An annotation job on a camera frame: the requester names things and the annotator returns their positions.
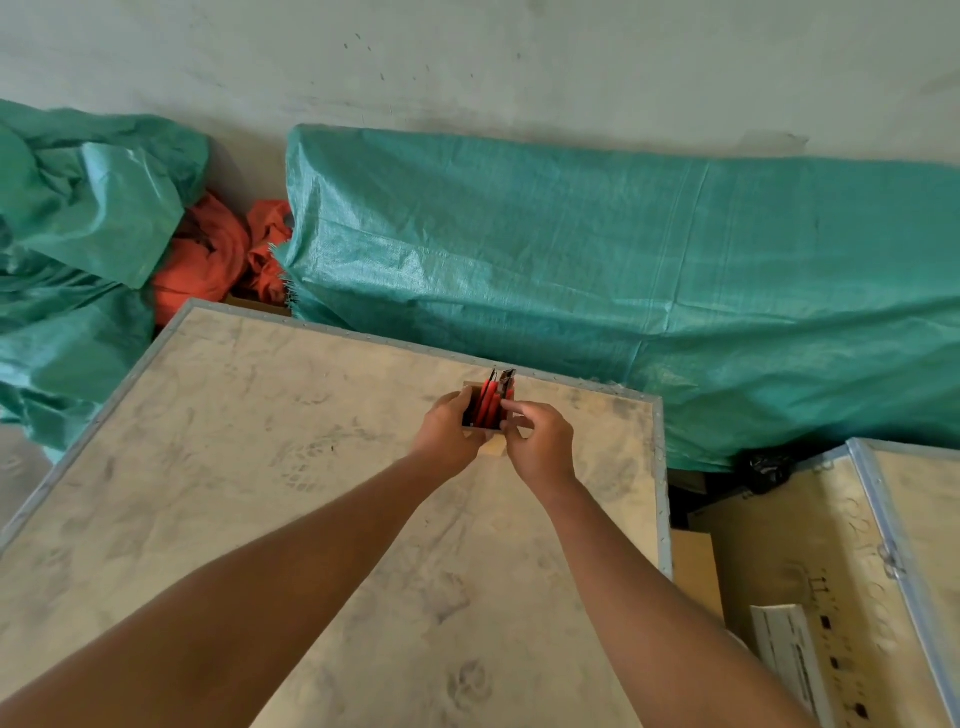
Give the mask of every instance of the white label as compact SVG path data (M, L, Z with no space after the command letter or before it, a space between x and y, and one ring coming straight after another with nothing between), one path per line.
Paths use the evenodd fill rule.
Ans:
M760 659L823 728L835 728L833 710L800 604L751 607Z

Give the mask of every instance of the forearm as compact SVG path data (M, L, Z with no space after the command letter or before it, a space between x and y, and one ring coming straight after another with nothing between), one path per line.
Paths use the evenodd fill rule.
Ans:
M684 596L578 482L541 499L597 636L644 725L813 725L763 666Z
M0 722L249 725L443 480L406 458L194 571L0 706Z

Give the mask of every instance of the plywood board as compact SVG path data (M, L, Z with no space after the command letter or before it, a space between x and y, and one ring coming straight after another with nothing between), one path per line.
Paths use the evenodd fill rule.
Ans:
M671 530L670 545L674 583L722 623L723 603L713 559L713 540L708 533Z
M846 450L691 525L713 537L727 625L747 644L752 605L804 606L839 725L863 725L860 710L880 728L950 726Z
M960 696L960 452L863 441L875 510L886 514L901 584L941 689Z
M403 455L433 399L489 367L280 321L181 314L58 468L0 561L0 696ZM578 475L664 566L659 402L552 378L521 372L517 395L573 423ZM424 503L256 725L307 723L636 725L508 458L478 459Z

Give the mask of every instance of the green tarp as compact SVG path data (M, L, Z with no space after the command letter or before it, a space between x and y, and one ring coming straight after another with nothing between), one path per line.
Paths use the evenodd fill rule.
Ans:
M0 101L0 408L63 451L154 331L146 283L203 192L202 134Z
M956 169L300 127L287 184L298 316L660 395L671 467L960 447Z

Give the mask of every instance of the hand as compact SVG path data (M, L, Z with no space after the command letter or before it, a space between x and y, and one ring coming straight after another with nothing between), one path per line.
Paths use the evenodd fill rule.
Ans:
M532 401L504 400L500 403L513 413L500 427L507 437L507 453L516 473L534 495L543 500L552 489L576 482L573 470L573 427L554 407ZM524 438L517 427L533 429Z
M420 431L414 438L410 454L419 457L444 482L459 475L476 459L477 452L487 442L483 432L464 432L464 412L470 406L469 387L440 397L423 417Z

